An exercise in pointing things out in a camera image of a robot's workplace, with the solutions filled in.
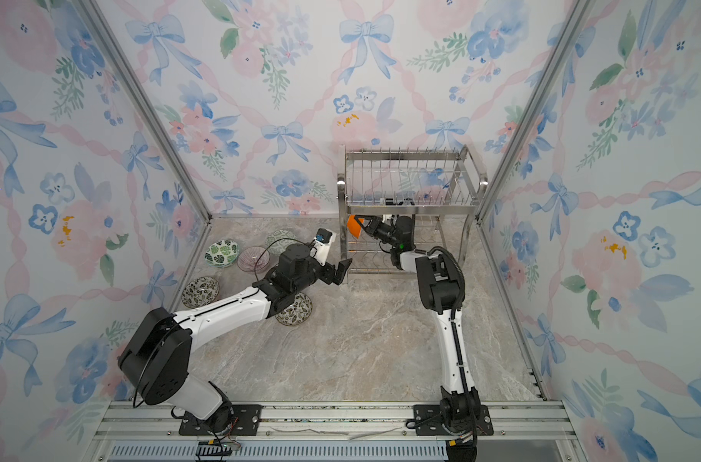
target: bowl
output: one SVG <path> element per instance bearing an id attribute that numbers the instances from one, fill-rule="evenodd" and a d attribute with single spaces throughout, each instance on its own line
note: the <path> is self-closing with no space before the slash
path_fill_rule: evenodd
<path id="1" fill-rule="evenodd" d="M 220 284 L 210 276 L 202 276 L 189 282 L 181 292 L 181 303 L 187 308 L 199 308 L 209 305 L 217 299 Z"/>
<path id="2" fill-rule="evenodd" d="M 248 247 L 237 257 L 237 267 L 247 273 L 259 273 L 269 265 L 271 256 L 263 247 Z"/>
<path id="3" fill-rule="evenodd" d="M 223 239 L 212 243 L 204 253 L 204 259 L 209 266 L 225 268 L 235 263 L 237 254 L 240 253 L 240 245 L 230 239 Z"/>
<path id="4" fill-rule="evenodd" d="M 297 238 L 297 236 L 294 233 L 292 233 L 290 230 L 280 229 L 278 231 L 274 231 L 273 233 L 269 234 L 269 236 L 265 238 L 265 244 L 263 246 L 265 248 L 268 248 L 270 254 L 281 255 L 281 253 L 283 251 L 285 251 L 289 245 L 296 243 L 296 241 L 293 241 L 290 239 L 296 239 L 296 238 Z"/>
<path id="5" fill-rule="evenodd" d="M 296 326 L 302 324 L 312 314 L 312 300 L 304 292 L 299 292 L 294 297 L 294 304 L 278 313 L 275 318 L 284 326 Z"/>

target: metal bracket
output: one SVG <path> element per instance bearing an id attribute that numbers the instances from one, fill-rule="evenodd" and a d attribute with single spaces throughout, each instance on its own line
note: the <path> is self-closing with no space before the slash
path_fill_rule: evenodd
<path id="1" fill-rule="evenodd" d="M 230 432 L 231 436 L 255 436 L 258 434 L 258 424 L 260 423 L 260 404 L 234 404 L 235 411 L 234 428 Z M 191 412 L 185 412 L 181 418 L 179 427 L 181 436 L 210 436 L 212 433 L 204 422 L 199 421 Z"/>
<path id="2" fill-rule="evenodd" d="M 426 418 L 430 418 L 433 415 L 440 414 L 440 406 L 438 404 L 416 404 L 412 407 L 415 412 L 415 418 L 408 420 L 407 423 L 416 423 Z M 489 416 L 489 408 L 485 405 L 481 405 L 481 416 L 476 421 L 476 434 L 481 436 L 492 436 L 494 434 L 494 427 L 492 425 L 492 418 Z M 443 417 L 438 416 L 428 422 L 420 425 L 415 429 L 417 436 L 449 436 L 447 430 L 443 426 Z"/>

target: beige marble surface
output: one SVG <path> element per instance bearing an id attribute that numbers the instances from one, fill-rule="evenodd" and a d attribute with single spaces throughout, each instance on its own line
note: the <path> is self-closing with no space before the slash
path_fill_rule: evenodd
<path id="1" fill-rule="evenodd" d="M 444 222 L 448 241 L 457 241 L 461 221 Z M 320 227 L 339 228 L 337 219 L 214 219 L 206 245 L 227 238 L 242 250 L 263 245 L 280 228 L 309 242 Z M 536 399 L 481 245 L 472 230 L 463 336 L 476 388 L 488 401 Z M 457 245 L 449 249 L 457 254 Z M 338 259 L 336 244 L 328 261 Z M 276 261 L 273 256 L 271 265 Z M 201 258 L 192 278 L 199 276 L 216 277 L 220 296 L 255 281 L 237 264 L 217 269 Z M 422 307 L 416 280 L 351 276 L 340 287 L 318 282 L 305 292 L 314 306 L 306 322 L 290 328 L 267 319 L 237 328 L 195 351 L 190 372 L 212 380 L 235 401 L 440 399 L 434 312 Z"/>

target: wall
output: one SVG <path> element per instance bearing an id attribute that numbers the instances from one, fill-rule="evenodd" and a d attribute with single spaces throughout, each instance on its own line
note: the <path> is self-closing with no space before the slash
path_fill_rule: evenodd
<path id="1" fill-rule="evenodd" d="M 597 0 L 585 40 L 485 230 L 589 460 L 701 460 L 701 2 Z"/>
<path id="2" fill-rule="evenodd" d="M 203 224 L 73 7 L 0 0 L 0 461 L 83 456 Z"/>
<path id="3" fill-rule="evenodd" d="M 327 214 L 343 143 L 493 173 L 571 0 L 99 6 L 214 212 Z"/>

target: metal dish rack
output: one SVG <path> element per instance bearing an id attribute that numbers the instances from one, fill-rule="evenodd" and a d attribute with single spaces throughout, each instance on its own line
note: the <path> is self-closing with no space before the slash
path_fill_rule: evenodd
<path id="1" fill-rule="evenodd" d="M 357 239 L 350 234 L 347 220 L 354 214 L 415 215 L 415 244 L 423 249 L 447 248 L 441 220 L 446 215 L 465 215 L 458 253 L 458 262 L 464 263 L 471 225 L 489 184 L 477 153 L 468 146 L 461 151 L 347 151 L 340 146 L 340 155 L 345 159 L 338 172 L 340 252 L 341 259 L 354 259 L 349 274 L 409 276 L 392 266 L 378 241 L 363 232 Z M 466 168 L 469 161 L 476 182 Z"/>

